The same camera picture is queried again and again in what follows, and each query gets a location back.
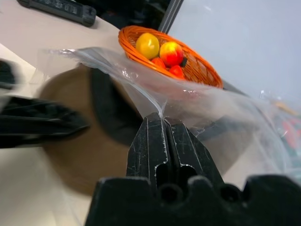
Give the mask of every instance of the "orange wicker basket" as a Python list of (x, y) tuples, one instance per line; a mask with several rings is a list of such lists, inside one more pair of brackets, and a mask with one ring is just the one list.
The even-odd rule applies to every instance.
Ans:
[(194, 81), (217, 88), (222, 88), (223, 84), (220, 76), (204, 58), (202, 58), (184, 43), (168, 36), (165, 33), (158, 32), (153, 29), (139, 26), (127, 26), (120, 30), (118, 35), (119, 43), (129, 59), (139, 62), (166, 76), (177, 79), (177, 77), (175, 77), (169, 71), (155, 65), (136, 50), (135, 46), (137, 39), (140, 37), (140, 35), (146, 32), (155, 35), (159, 40), (160, 46), (167, 41), (174, 41), (181, 45), (184, 51), (184, 56), (187, 58), (186, 66), (183, 68), (184, 76), (187, 81)]

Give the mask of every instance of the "table surface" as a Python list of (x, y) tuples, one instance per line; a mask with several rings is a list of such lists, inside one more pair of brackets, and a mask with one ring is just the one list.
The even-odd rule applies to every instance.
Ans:
[[(36, 11), (34, 9), (28, 9), (20, 6), (16, 0), (2, 0), (0, 3), (0, 58), (10, 60), (15, 63), (15, 69), (18, 74), (22, 75), (23, 85), (19, 87), (16, 94), (30, 97), (32, 96), (32, 90), (28, 84), (31, 79), (35, 68), (39, 66), (39, 53), (41, 49), (61, 49), (61, 48), (84, 48), (84, 47), (106, 47), (111, 50), (122, 52), (122, 48), (118, 43), (119, 30), (108, 22), (97, 18), (96, 23), (92, 28), (84, 27), (80, 24), (68, 21), (56, 16), (52, 16), (43, 12)], [(225, 83), (227, 89), (234, 89), (231, 85)], [(14, 169), (15, 175), (31, 174), (35, 172), (32, 168), (28, 169), (24, 163), (22, 166), (16, 168), (16, 163), (24, 162), (21, 158), (22, 154), (28, 157), (28, 164), (33, 161), (36, 165), (47, 165), (47, 161), (43, 156), (40, 156), (40, 152), (37, 149), (15, 149), (10, 151), (8, 149), (0, 150), (0, 168), (6, 167), (4, 170), (0, 170), (0, 181), (5, 176), (4, 171), (11, 171)], [(240, 161), (235, 163), (233, 167), (224, 175), (225, 181), (232, 182), (239, 186), (243, 185), (241, 178), (244, 178), (244, 174), (249, 173), (249, 169), (252, 167), (253, 161), (250, 153), (242, 155)], [(39, 197), (36, 204), (31, 200), (27, 200), (28, 193), (22, 195), (22, 191), (19, 191), (19, 202), (14, 199), (7, 198), (5, 202), (0, 204), (0, 212), (7, 206), (13, 208), (21, 201), (24, 206), (19, 207), (19, 213), (12, 214), (8, 212), (6, 217), (8, 220), (6, 223), (1, 222), (0, 225), (18, 225), (13, 222), (23, 222), (23, 225), (43, 225), (47, 226), (75, 226), (82, 225), (85, 221), (86, 213), (89, 207), (91, 198), (80, 194), (76, 194), (69, 191), (66, 188), (56, 182), (55, 175), (49, 173), (50, 169), (46, 170), (48, 173), (48, 186), (36, 186), (35, 181), (37, 179), (43, 179), (44, 174), (39, 175), (37, 178), (29, 177), (31, 180), (31, 186), (27, 186), (28, 190), (31, 190), (30, 194), (37, 194)], [(0, 191), (0, 199), (7, 195), (10, 189), (14, 186), (22, 185), (17, 182), (16, 184), (7, 185)], [(55, 200), (49, 205), (42, 204), (41, 197), (47, 197), (52, 200), (48, 194), (58, 194)], [(59, 205), (67, 205), (64, 208), (58, 208)], [(30, 213), (33, 214), (37, 209), (41, 212), (40, 217), (30, 218)]]

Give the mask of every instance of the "cardboard roll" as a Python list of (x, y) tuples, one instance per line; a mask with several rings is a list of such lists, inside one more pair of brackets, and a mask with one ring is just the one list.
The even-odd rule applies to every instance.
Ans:
[(89, 195), (99, 179), (126, 175), (128, 149), (142, 121), (109, 76), (93, 76), (95, 70), (80, 65), (51, 79), (40, 93), (41, 99), (81, 113), (91, 125), (79, 137), (42, 145), (63, 182)]

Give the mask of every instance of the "plastic bag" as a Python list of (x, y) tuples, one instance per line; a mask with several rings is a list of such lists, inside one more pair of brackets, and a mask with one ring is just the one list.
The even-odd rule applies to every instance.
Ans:
[[(221, 89), (170, 79), (127, 59), (124, 54), (104, 48), (51, 50), (49, 53), (57, 62), (73, 59), (108, 73), (120, 86), (119, 90), (130, 97), (142, 117), (158, 112), (161, 117), (181, 120), (209, 150), (226, 182), (242, 186), (252, 174), (291, 175), (292, 171), (299, 170), (293, 166), (277, 131), (278, 119), (283, 116), (273, 105)], [(53, 67), (58, 71), (61, 65), (52, 64), (40, 70), (47, 74)], [(44, 75), (44, 80), (54, 74)]]

